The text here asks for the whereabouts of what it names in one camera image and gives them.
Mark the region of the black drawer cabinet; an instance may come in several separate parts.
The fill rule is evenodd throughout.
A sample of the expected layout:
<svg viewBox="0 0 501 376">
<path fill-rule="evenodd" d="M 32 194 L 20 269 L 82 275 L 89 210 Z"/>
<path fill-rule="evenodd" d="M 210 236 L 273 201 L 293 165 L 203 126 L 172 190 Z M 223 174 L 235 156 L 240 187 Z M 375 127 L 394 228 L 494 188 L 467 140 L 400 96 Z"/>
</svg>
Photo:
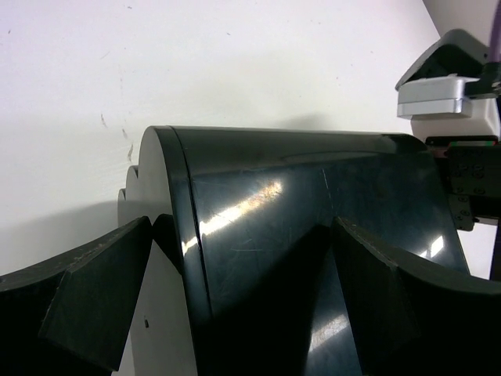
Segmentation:
<svg viewBox="0 0 501 376">
<path fill-rule="evenodd" d="M 330 225 L 468 271 L 434 158 L 405 134 L 151 126 L 120 223 L 156 225 L 137 375 L 359 375 Z"/>
</svg>

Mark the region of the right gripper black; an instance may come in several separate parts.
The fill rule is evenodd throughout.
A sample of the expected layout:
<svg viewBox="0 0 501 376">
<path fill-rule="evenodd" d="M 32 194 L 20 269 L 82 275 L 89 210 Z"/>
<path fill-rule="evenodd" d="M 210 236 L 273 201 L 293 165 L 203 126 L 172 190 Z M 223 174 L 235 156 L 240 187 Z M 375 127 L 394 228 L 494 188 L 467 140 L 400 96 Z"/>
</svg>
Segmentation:
<svg viewBox="0 0 501 376">
<path fill-rule="evenodd" d="M 432 136 L 425 140 L 438 166 L 458 230 L 500 220 L 500 141 L 496 136 Z"/>
</svg>

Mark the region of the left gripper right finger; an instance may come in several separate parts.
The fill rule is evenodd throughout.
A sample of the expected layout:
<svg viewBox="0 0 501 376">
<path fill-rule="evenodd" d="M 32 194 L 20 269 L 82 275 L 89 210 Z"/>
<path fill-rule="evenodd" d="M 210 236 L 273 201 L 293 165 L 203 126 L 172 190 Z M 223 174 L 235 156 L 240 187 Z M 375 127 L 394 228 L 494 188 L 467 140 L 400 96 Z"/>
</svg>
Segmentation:
<svg viewBox="0 0 501 376">
<path fill-rule="evenodd" d="M 364 375 L 498 375 L 500 284 L 336 218 L 331 241 Z"/>
</svg>

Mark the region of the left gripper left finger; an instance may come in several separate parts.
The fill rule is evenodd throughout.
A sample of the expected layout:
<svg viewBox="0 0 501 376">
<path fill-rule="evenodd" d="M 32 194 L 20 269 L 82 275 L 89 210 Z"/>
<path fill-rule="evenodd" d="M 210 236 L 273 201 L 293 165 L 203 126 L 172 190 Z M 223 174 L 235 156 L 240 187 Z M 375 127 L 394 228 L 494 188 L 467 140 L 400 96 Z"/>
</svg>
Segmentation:
<svg viewBox="0 0 501 376">
<path fill-rule="evenodd" d="M 3 375 L 120 367 L 152 244 L 147 217 L 1 277 Z"/>
</svg>

